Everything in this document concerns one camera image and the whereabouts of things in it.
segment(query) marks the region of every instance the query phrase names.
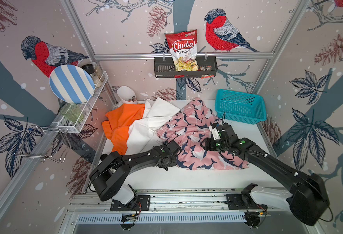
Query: striped plate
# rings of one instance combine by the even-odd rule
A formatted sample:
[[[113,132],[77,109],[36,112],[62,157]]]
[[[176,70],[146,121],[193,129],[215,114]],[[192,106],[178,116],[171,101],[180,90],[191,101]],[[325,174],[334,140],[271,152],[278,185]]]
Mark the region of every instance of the striped plate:
[[[56,67],[49,77],[49,85],[53,93],[67,103],[84,103],[95,91],[91,76],[74,65]]]

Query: teal basket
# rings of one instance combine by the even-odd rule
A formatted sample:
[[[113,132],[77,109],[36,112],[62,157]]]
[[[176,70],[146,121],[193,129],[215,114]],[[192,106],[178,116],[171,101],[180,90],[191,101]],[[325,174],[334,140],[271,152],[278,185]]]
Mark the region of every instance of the teal basket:
[[[216,96],[217,116],[246,124],[257,124],[266,120],[265,103],[262,96],[236,92],[230,90],[218,90]]]

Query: red bird illustration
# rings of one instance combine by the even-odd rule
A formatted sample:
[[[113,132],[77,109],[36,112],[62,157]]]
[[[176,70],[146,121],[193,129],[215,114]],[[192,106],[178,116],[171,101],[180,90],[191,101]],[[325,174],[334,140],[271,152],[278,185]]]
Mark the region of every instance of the red bird illustration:
[[[335,10],[335,8],[343,7],[343,0],[322,0],[320,2],[317,2],[316,5],[319,5],[319,4],[327,2],[327,1],[333,2],[333,4],[334,4],[334,7],[331,10],[331,12],[329,13],[329,15],[331,15],[331,13],[333,12],[333,10]]]
[[[31,61],[46,75],[50,76],[54,68],[71,64],[78,66],[88,56],[78,54],[61,46],[52,46],[40,40],[40,38],[30,35],[21,44],[24,58]]]
[[[210,10],[204,20],[207,21],[205,37],[207,42],[215,49],[214,52],[229,52],[234,48],[247,48],[253,52],[258,52],[243,38],[239,33],[239,29],[230,23],[224,10]]]

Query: shark print fabric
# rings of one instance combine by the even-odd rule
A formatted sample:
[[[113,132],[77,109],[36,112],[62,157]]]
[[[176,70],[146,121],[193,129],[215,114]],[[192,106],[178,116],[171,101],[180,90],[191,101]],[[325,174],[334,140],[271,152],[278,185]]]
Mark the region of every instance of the shark print fabric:
[[[174,140],[182,148],[177,166],[189,170],[233,170],[248,168],[248,162],[230,152],[206,151],[204,139],[211,137],[209,126],[221,123],[199,98],[193,99],[158,131],[164,142]]]

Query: chip bag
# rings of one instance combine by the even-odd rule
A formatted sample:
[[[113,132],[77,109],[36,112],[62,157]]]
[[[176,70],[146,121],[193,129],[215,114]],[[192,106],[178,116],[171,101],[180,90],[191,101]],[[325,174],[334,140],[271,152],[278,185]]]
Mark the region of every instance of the chip bag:
[[[197,30],[166,34],[175,71],[197,71]]]

